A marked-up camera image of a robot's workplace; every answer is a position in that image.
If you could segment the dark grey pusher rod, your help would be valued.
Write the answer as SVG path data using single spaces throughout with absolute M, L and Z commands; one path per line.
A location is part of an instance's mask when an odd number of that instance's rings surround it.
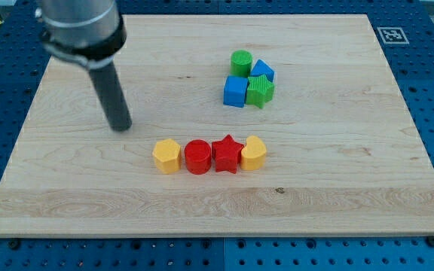
M 91 69 L 89 76 L 110 128 L 116 132 L 128 130 L 132 119 L 114 63 Z

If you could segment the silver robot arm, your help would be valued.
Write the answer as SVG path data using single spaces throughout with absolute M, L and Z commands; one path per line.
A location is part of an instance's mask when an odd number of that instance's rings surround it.
M 35 18 L 44 24 L 44 49 L 53 57 L 87 70 L 110 128 L 132 126 L 114 64 L 127 32 L 115 0 L 40 0 Z

